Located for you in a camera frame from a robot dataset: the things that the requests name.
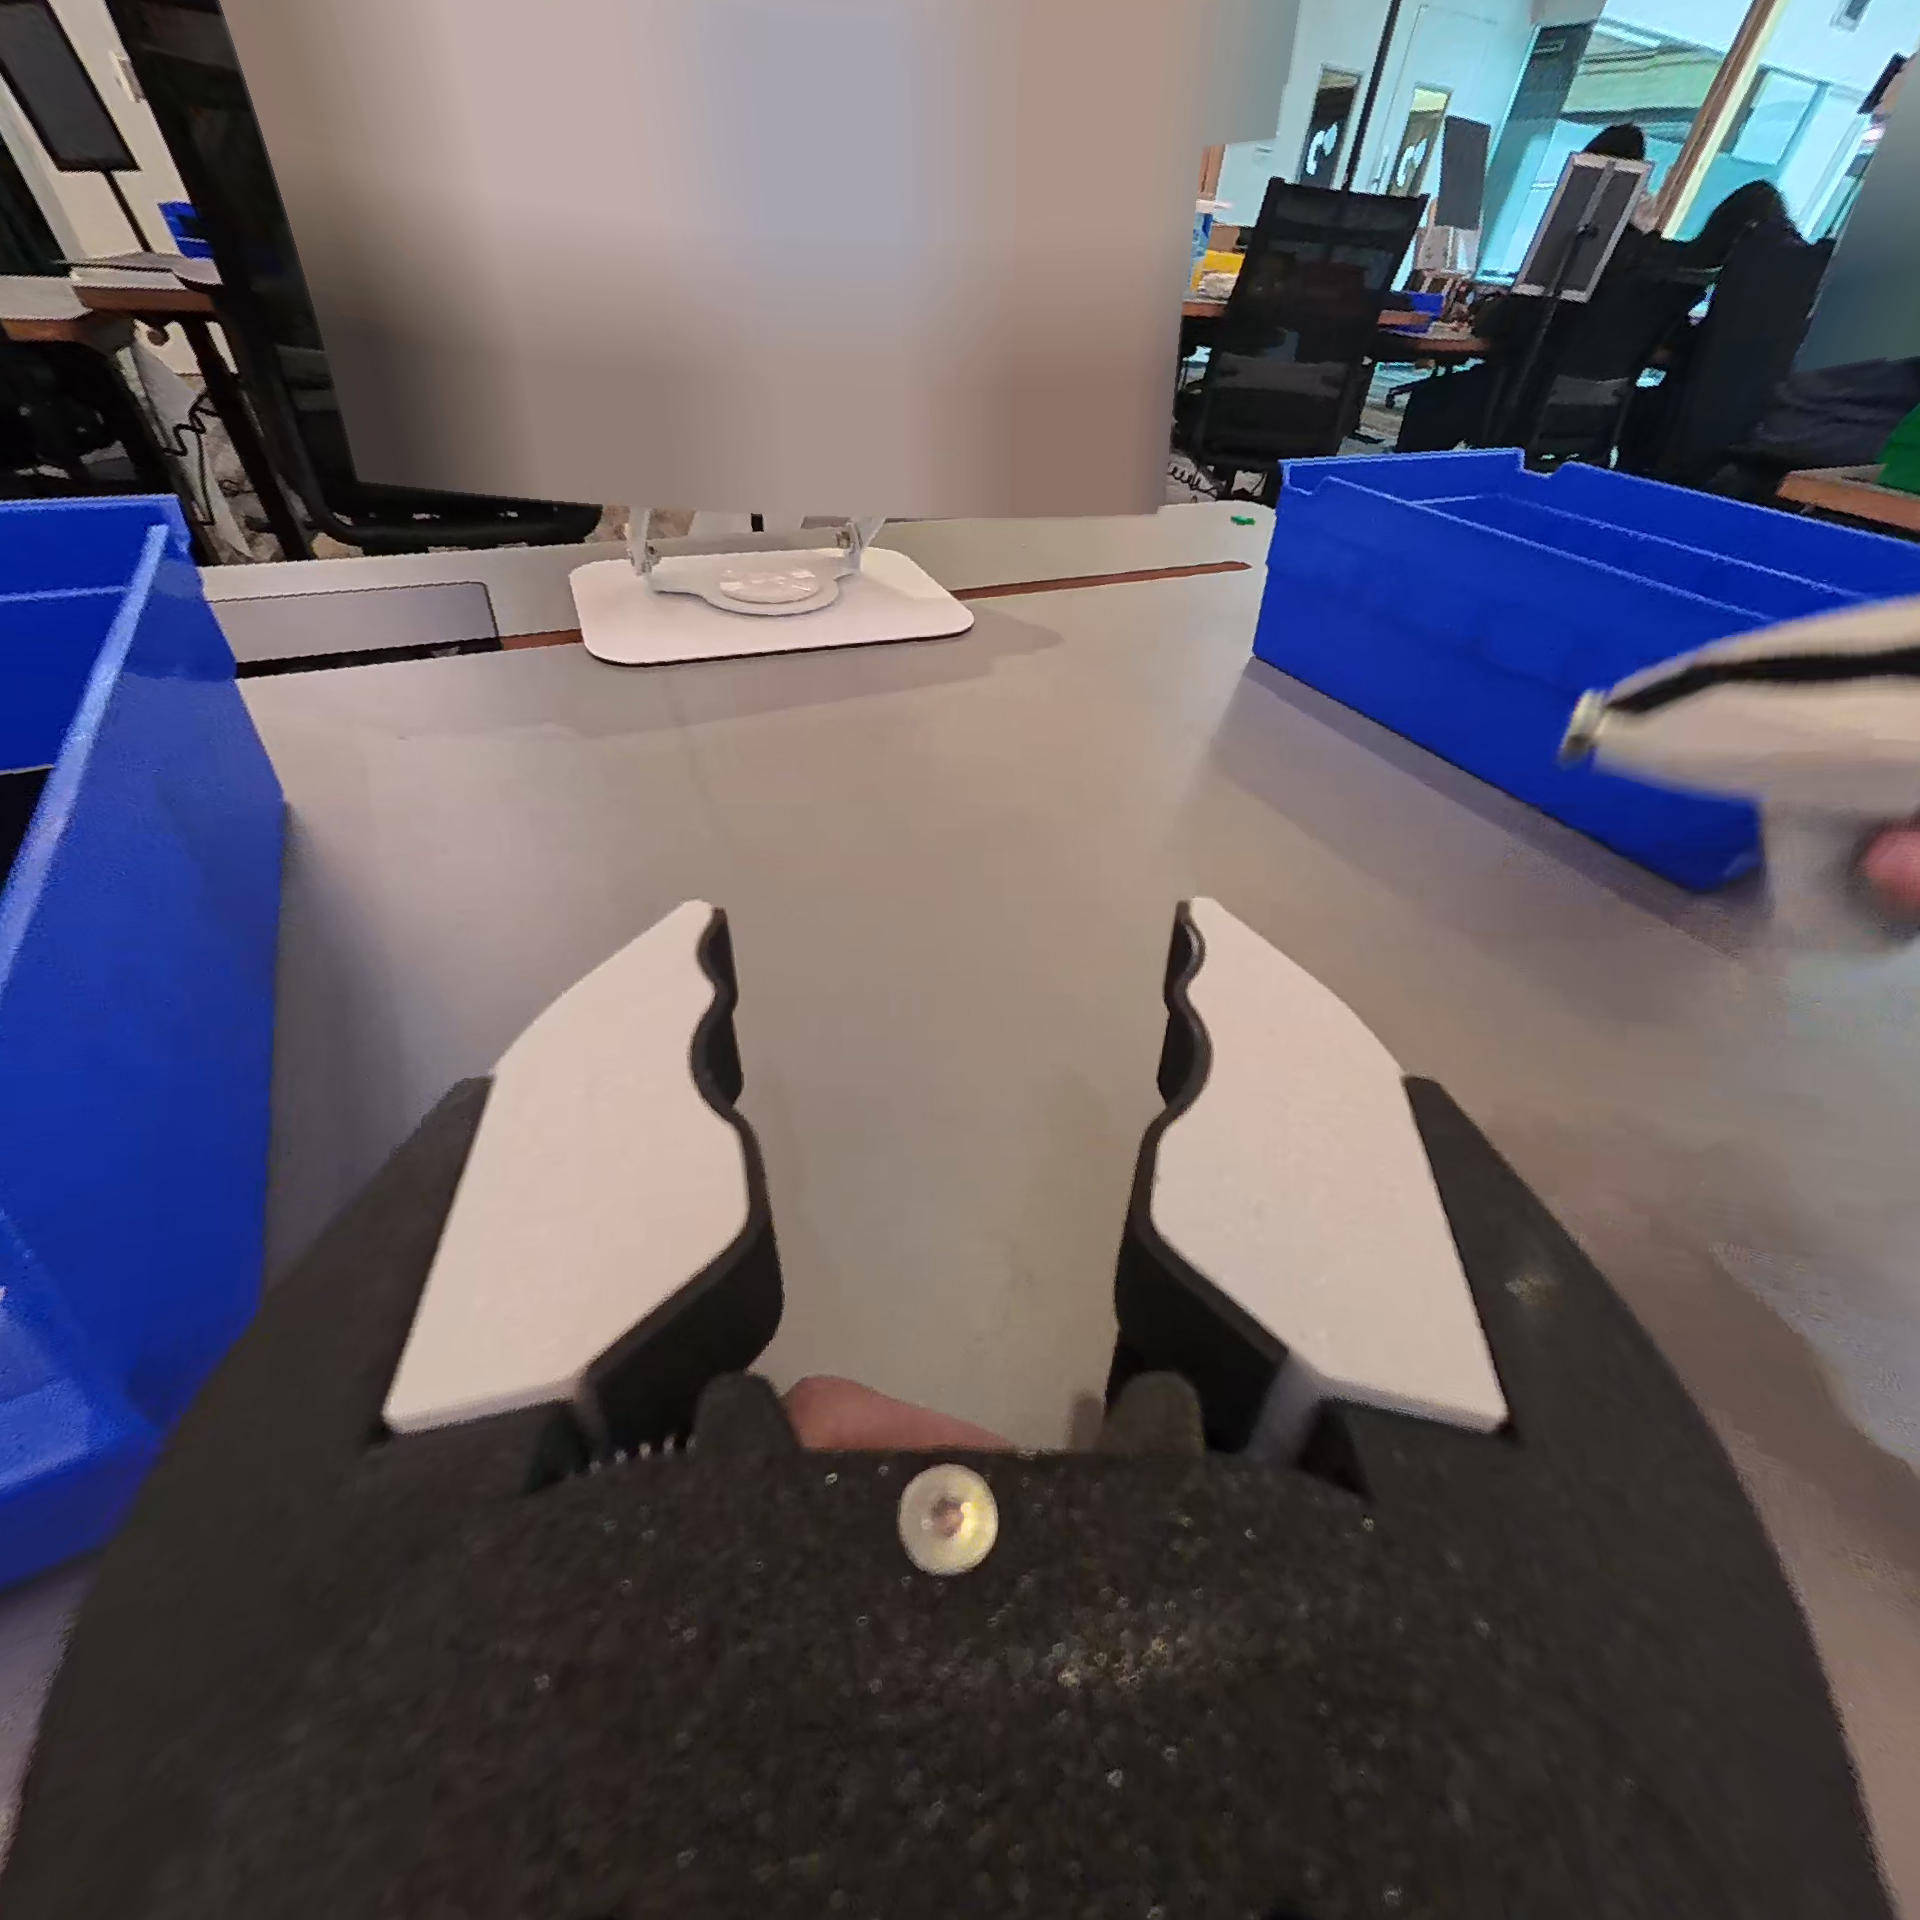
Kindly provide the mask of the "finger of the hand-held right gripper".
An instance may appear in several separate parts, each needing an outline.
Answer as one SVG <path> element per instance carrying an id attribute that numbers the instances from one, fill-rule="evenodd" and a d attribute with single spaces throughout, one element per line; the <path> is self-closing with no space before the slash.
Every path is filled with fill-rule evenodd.
<path id="1" fill-rule="evenodd" d="M 1722 685 L 1648 714 L 1610 710 L 1598 770 L 1660 788 L 1911 817 L 1918 677 Z"/>
<path id="2" fill-rule="evenodd" d="M 1918 596 L 1776 620 L 1710 640 L 1598 690 L 1598 709 L 1648 714 L 1722 685 L 1850 685 L 1918 677 Z"/>

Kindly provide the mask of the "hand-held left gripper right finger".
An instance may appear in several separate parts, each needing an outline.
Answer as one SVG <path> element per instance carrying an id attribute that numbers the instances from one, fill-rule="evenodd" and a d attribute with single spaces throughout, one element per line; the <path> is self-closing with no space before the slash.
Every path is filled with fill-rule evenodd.
<path id="1" fill-rule="evenodd" d="M 1161 1109 L 1117 1254 L 1107 1410 L 1187 1382 L 1205 1449 L 1308 1461 L 1336 1411 L 1495 1436 L 1508 1396 L 1393 1051 L 1221 901 L 1175 908 Z"/>

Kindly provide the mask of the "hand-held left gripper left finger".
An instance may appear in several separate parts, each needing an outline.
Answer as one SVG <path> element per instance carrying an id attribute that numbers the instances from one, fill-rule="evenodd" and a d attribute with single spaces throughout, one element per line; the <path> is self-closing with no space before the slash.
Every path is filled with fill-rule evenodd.
<path id="1" fill-rule="evenodd" d="M 757 1365 L 783 1276 L 734 1009 L 728 914 L 687 899 L 499 1054 L 388 1431 L 561 1410 L 590 1457 L 658 1451 Z"/>

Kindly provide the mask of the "blue divided storage bin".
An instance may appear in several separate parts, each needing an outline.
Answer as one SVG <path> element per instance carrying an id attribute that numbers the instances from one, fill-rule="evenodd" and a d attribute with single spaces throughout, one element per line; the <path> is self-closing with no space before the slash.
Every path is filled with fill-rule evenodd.
<path id="1" fill-rule="evenodd" d="M 105 1543 L 261 1295 L 282 788 L 171 496 L 2 512 L 2 1584 Z"/>

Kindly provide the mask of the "person's left hand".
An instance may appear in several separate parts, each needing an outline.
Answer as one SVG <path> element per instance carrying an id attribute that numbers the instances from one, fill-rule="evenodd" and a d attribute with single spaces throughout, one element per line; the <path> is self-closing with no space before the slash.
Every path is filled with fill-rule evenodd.
<path id="1" fill-rule="evenodd" d="M 810 1451 L 1013 1451 L 1013 1444 L 947 1411 L 906 1404 L 849 1378 L 803 1378 L 781 1396 Z"/>

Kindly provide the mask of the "black office chair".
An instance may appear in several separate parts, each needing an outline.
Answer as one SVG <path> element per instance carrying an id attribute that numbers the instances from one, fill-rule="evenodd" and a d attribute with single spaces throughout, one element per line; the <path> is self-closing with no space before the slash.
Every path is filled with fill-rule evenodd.
<path id="1" fill-rule="evenodd" d="M 108 3 L 221 278 L 228 345 L 274 479 L 307 526 L 369 558 L 590 538 L 582 501 L 364 480 L 268 146 L 217 3 Z"/>
<path id="2" fill-rule="evenodd" d="M 1267 184 L 1205 368 L 1175 399 L 1171 452 L 1217 499 L 1253 475 L 1273 504 L 1282 463 L 1340 450 L 1426 209 L 1426 194 Z"/>
<path id="3" fill-rule="evenodd" d="M 1768 180 L 1737 184 L 1688 241 L 1628 229 L 1595 296 L 1522 350 L 1504 440 L 1540 468 L 1705 483 L 1787 374 L 1829 262 Z"/>

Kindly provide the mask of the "dark flat tablet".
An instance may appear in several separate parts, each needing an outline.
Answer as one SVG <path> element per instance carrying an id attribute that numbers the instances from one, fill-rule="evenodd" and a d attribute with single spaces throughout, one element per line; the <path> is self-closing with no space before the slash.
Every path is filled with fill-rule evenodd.
<path id="1" fill-rule="evenodd" d="M 239 677 L 298 677 L 503 651 L 483 585 L 355 587 L 211 603 Z"/>

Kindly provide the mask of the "white document stand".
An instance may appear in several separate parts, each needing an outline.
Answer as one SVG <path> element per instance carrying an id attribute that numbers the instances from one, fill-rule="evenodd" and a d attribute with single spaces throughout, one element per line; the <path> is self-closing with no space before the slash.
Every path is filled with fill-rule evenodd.
<path id="1" fill-rule="evenodd" d="M 687 534 L 668 534 L 643 509 L 619 555 L 572 570 L 578 637 L 598 661 L 652 669 L 971 632 L 974 611 L 881 545 L 882 526 L 696 512 Z"/>

